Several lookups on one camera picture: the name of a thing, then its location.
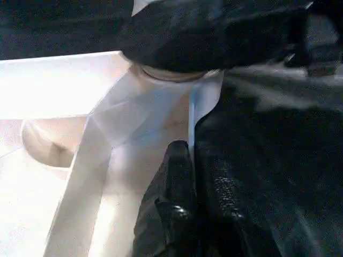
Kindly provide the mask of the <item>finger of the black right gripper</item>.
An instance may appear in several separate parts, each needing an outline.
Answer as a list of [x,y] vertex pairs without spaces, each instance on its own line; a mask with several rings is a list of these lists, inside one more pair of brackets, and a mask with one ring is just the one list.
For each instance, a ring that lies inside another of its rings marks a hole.
[[173,72],[249,66],[284,55],[310,1],[155,1],[121,30],[121,51]]

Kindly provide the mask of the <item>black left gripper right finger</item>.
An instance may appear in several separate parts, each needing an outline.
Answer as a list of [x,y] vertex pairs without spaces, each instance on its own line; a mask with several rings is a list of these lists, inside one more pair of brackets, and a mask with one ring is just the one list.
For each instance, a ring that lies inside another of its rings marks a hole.
[[281,256],[241,171],[211,151],[195,150],[194,161],[199,199],[219,256]]

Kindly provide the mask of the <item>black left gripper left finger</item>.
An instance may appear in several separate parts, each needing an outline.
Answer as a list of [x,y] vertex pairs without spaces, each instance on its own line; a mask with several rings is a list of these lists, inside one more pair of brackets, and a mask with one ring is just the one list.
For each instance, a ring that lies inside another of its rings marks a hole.
[[141,201],[132,256],[195,256],[196,192],[187,142],[176,140]]

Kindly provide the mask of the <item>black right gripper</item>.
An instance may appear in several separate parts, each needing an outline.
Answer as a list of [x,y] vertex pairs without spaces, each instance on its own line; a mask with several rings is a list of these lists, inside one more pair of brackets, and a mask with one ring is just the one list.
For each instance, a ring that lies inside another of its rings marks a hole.
[[335,75],[342,64],[342,1],[312,1],[291,26],[284,66],[305,68],[308,77]]

